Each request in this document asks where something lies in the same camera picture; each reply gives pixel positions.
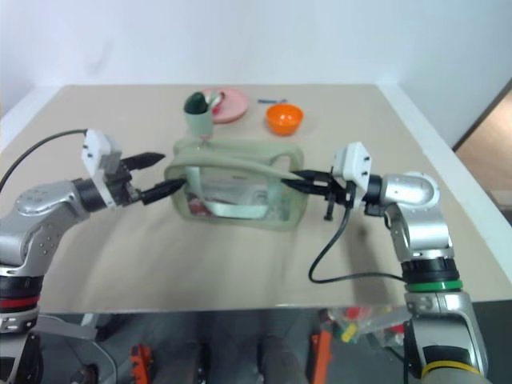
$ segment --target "green ring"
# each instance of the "green ring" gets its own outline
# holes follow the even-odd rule
[[[406,285],[409,292],[435,292],[438,290],[460,290],[462,282],[460,280],[450,280],[448,282],[419,282]]]

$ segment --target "orange bowl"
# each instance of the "orange bowl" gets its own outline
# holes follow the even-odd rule
[[[266,110],[266,122],[272,132],[281,136],[293,134],[304,114],[298,106],[275,104]]]

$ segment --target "pink plate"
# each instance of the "pink plate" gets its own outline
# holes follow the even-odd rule
[[[204,95],[208,95],[212,91],[224,92],[224,99],[214,108],[214,123],[226,124],[240,119],[249,108],[249,99],[239,90],[234,88],[216,87],[204,90]]]

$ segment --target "yellow ring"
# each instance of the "yellow ring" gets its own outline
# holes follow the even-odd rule
[[[479,374],[482,376],[479,370],[472,366],[468,366],[467,364],[464,364],[463,362],[452,362],[450,360],[440,360],[438,362],[431,362],[427,364],[423,370],[422,370],[422,378],[426,376],[431,370],[434,370],[435,368],[458,368],[460,370],[467,370],[468,372],[471,372],[473,374]]]

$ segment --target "beige tabletop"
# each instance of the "beige tabletop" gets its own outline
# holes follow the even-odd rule
[[[172,145],[186,131],[185,98],[201,86],[68,86],[3,151],[0,172],[49,134],[96,129],[112,135],[129,156],[157,151],[168,158],[134,175],[137,187],[160,182]],[[299,145],[305,168],[328,170],[334,152],[362,141],[378,174],[419,170],[434,176],[454,240],[457,265],[473,300],[512,297],[512,285],[438,173],[386,98],[374,86],[239,86],[250,97],[246,115],[216,126],[216,138],[275,140]],[[258,98],[287,98],[305,119],[291,137],[263,125]],[[31,155],[2,192],[5,215],[23,190],[85,177],[83,138],[52,142]],[[276,233],[241,226],[184,221],[169,199],[104,210],[70,230],[61,242],[42,292],[48,312],[261,308],[403,303],[402,284],[365,279],[316,286],[307,278],[313,259],[336,230],[324,222],[326,203],[310,197],[298,228]],[[400,274],[381,219],[353,215],[342,240],[317,269],[332,277],[363,271]]]

